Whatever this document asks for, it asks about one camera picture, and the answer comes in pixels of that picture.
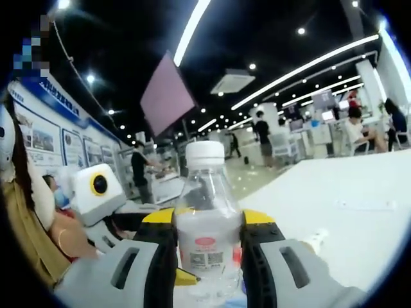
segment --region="led strip light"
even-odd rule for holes
[[[330,53],[327,53],[326,55],[320,56],[317,59],[314,59],[311,62],[308,62],[307,64],[304,64],[303,66],[299,67],[298,69],[295,69],[294,71],[289,72],[288,74],[284,75],[283,77],[278,78],[277,80],[274,80],[272,83],[269,83],[268,85],[266,85],[265,87],[259,89],[258,91],[254,92],[253,94],[251,94],[250,96],[246,97],[245,99],[243,99],[242,101],[238,102],[237,104],[235,104],[234,106],[231,107],[231,110],[236,110],[239,109],[241,106],[243,106],[244,104],[248,103],[249,101],[251,101],[252,99],[258,97],[259,95],[261,95],[262,93],[270,90],[271,88],[275,87],[276,85],[279,85],[280,83],[290,79],[291,77],[294,77],[295,75],[302,73],[303,71],[313,67],[314,65],[317,65],[327,59],[332,58],[333,56],[339,55],[340,53],[343,53],[344,51],[350,50],[354,47],[363,45],[365,43],[368,42],[372,42],[373,40],[377,40],[380,36],[378,34],[372,35],[370,37],[365,37],[361,40],[357,40],[355,42],[352,42],[348,45],[342,46]]]

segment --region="person sitting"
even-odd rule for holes
[[[55,212],[53,193],[24,147],[11,95],[0,104],[0,177],[8,220],[33,269],[52,288],[70,266],[67,256],[96,259],[98,254],[78,223]]]
[[[365,142],[369,142],[369,151],[373,151],[375,148],[379,153],[387,151],[387,145],[383,136],[372,128],[362,126],[362,113],[358,107],[349,107],[348,118],[345,122],[345,127],[347,128],[349,140],[351,143],[361,144],[356,148],[356,152],[365,152],[367,149]]]
[[[407,132],[407,120],[405,115],[400,111],[398,106],[394,102],[387,98],[385,101],[385,110],[391,116],[390,129],[388,130],[388,151],[392,151],[392,145],[397,142],[397,133]],[[406,143],[408,138],[406,135],[398,135],[398,141],[400,143]]]

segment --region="desk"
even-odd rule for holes
[[[346,158],[303,160],[240,201],[272,216],[287,238],[304,239],[325,228],[320,256],[344,286],[369,291],[389,270],[411,218],[411,150]],[[394,210],[341,209],[336,201],[395,201]]]

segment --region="white robot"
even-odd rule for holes
[[[62,167],[58,171],[57,182],[71,199],[70,207],[84,224],[87,237],[104,253],[121,240],[107,226],[107,217],[129,213],[145,216],[160,209],[156,205],[136,204],[127,200],[121,184],[107,164],[77,172],[71,167]]]

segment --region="plastic water bottle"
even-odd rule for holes
[[[239,286],[242,214],[225,177],[222,143],[190,143],[186,160],[189,175],[175,209],[181,263],[201,279],[189,294],[218,305]]]

